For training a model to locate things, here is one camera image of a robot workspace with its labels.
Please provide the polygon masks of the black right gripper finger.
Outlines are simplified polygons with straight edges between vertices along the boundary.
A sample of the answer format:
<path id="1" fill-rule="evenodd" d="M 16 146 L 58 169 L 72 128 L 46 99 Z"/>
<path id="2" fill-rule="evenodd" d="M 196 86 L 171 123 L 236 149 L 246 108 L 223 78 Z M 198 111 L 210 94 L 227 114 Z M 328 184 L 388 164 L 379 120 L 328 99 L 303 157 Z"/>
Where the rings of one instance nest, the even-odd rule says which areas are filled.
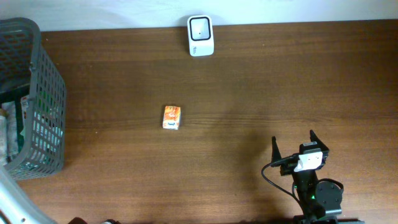
<path id="1" fill-rule="evenodd" d="M 281 154 L 279 151 L 279 147 L 277 145 L 277 141 L 276 141 L 276 137 L 273 136 L 272 139 L 272 158 L 271 158 L 271 162 L 277 162 L 279 160 L 281 160 Z"/>
<path id="2" fill-rule="evenodd" d="M 328 155 L 330 151 L 329 148 L 318 138 L 318 136 L 315 134 L 315 132 L 312 129 L 310 130 L 310 140 L 311 142 L 317 143 L 324 156 Z"/>

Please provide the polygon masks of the orange tissue pack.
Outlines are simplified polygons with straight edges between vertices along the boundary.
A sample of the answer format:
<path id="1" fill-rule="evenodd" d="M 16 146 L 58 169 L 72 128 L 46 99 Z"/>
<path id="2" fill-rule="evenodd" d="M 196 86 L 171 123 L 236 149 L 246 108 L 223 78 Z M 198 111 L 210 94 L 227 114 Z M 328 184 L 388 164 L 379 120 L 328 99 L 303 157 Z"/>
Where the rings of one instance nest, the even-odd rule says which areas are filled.
<path id="1" fill-rule="evenodd" d="M 181 120 L 181 108 L 178 106 L 165 106 L 162 127 L 164 129 L 178 130 Z"/>

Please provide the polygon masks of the green wipes package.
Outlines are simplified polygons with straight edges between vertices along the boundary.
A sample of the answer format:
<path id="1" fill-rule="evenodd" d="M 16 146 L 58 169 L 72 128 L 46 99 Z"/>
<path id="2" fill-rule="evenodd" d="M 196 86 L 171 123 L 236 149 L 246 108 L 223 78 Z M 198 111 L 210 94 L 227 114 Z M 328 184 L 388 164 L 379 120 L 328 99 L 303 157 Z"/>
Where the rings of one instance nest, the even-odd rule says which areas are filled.
<path id="1" fill-rule="evenodd" d="M 12 93 L 1 95 L 1 109 L 7 112 L 7 160 L 16 158 L 24 146 L 28 97 Z"/>

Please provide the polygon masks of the white tube gold cap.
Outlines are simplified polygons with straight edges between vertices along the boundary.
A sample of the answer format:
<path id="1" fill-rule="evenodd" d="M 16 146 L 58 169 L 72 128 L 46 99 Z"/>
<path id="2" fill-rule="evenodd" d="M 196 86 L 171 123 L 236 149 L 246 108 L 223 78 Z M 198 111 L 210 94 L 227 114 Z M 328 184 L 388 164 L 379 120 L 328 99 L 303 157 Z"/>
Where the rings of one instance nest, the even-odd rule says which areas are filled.
<path id="1" fill-rule="evenodd" d="M 4 109 L 1 109 L 0 119 L 0 160 L 4 166 L 7 164 L 7 112 Z"/>

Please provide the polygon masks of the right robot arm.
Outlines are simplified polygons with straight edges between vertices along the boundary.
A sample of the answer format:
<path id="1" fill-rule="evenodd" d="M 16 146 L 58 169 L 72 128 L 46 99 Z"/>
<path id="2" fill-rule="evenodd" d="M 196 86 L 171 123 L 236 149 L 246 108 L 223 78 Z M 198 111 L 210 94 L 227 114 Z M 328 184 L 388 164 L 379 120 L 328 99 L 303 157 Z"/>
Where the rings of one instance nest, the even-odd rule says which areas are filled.
<path id="1" fill-rule="evenodd" d="M 295 223 L 338 223 L 342 213 L 344 186 L 333 179 L 319 179 L 316 171 L 325 164 L 329 148 L 310 131 L 310 142 L 299 145 L 299 152 L 282 157 L 276 137 L 272 137 L 271 167 L 279 167 L 281 176 L 293 178 L 288 194 L 299 204 L 303 214 L 294 217 Z"/>

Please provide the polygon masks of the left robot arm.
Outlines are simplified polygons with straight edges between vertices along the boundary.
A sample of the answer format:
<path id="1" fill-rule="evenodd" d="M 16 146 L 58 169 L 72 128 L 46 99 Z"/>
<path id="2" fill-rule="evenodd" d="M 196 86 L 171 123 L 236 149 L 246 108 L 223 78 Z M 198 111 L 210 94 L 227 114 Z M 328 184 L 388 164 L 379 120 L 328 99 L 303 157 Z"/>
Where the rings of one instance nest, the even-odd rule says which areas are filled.
<path id="1" fill-rule="evenodd" d="M 1 166 L 1 224 L 56 223 L 41 211 Z"/>

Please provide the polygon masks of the white barcode scanner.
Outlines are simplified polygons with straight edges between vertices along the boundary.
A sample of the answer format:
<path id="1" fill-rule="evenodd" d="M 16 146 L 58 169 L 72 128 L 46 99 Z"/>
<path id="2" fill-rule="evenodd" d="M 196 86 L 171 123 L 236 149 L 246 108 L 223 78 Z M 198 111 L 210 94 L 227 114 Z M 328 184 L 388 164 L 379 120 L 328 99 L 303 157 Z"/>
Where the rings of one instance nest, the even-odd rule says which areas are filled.
<path id="1" fill-rule="evenodd" d="M 212 55 L 215 51 L 213 23 L 210 16 L 197 15 L 187 19 L 189 52 L 192 57 Z"/>

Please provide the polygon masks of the grey plastic basket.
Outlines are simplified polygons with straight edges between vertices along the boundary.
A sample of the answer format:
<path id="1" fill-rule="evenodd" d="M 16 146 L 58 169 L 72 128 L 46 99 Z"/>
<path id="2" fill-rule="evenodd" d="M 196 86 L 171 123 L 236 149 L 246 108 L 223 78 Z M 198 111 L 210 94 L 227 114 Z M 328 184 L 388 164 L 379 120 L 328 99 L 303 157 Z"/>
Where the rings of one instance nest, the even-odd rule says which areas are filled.
<path id="1" fill-rule="evenodd" d="M 28 95 L 25 142 L 4 168 L 16 180 L 60 172 L 64 165 L 67 89 L 27 18 L 1 21 L 1 95 Z"/>

